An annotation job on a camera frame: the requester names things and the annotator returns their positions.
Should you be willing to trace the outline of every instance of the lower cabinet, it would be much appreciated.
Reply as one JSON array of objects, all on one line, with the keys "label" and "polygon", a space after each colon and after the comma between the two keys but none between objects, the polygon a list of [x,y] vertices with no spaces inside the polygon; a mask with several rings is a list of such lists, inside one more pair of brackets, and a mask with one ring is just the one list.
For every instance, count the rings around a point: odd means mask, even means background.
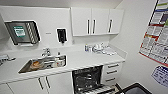
[{"label": "lower cabinet", "polygon": [[8,84],[14,94],[73,94],[72,72]]},{"label": "lower cabinet", "polygon": [[0,94],[13,94],[7,84],[0,84]]},{"label": "lower cabinet", "polygon": [[122,62],[104,65],[102,69],[101,84],[115,85],[121,74]]},{"label": "lower cabinet", "polygon": [[43,78],[8,83],[14,94],[48,94]]},{"label": "lower cabinet", "polygon": [[45,78],[49,94],[73,94],[72,72],[50,75]]}]

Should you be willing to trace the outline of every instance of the tap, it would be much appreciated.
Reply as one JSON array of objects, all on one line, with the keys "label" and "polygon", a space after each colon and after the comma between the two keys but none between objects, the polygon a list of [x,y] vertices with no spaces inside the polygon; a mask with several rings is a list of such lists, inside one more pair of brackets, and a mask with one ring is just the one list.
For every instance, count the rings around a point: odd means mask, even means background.
[{"label": "tap", "polygon": [[51,52],[49,48],[45,48],[43,50],[44,50],[44,53],[42,54],[42,56],[45,56],[45,57],[51,56]]}]

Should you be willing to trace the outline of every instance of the sign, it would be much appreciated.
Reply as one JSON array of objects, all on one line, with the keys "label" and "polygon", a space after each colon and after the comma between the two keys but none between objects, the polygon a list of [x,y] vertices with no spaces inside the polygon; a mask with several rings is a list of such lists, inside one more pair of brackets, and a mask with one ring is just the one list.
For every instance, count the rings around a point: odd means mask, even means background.
[{"label": "sign", "polygon": [[15,26],[13,28],[14,28],[14,31],[15,31],[17,37],[24,37],[25,36],[25,31],[24,31],[23,26]]}]

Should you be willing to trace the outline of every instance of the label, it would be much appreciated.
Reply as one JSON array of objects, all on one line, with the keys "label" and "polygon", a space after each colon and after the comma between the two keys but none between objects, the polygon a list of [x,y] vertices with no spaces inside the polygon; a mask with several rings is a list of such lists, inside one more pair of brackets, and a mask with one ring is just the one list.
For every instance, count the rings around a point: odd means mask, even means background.
[{"label": "label", "polygon": [[15,26],[13,28],[17,37],[24,37],[26,35],[23,26]]},{"label": "label", "polygon": [[168,68],[158,66],[154,70],[152,77],[161,85],[168,87]]}]

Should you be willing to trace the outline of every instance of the hand sanitizer dispenser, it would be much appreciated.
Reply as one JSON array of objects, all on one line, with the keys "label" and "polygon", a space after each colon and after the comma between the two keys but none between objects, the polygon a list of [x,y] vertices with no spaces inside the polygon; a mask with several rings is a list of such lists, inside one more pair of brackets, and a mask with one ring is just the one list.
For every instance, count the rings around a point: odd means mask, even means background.
[{"label": "hand sanitizer dispenser", "polygon": [[64,44],[64,42],[67,41],[67,39],[66,39],[66,29],[57,29],[57,33],[58,33],[59,42]]}]

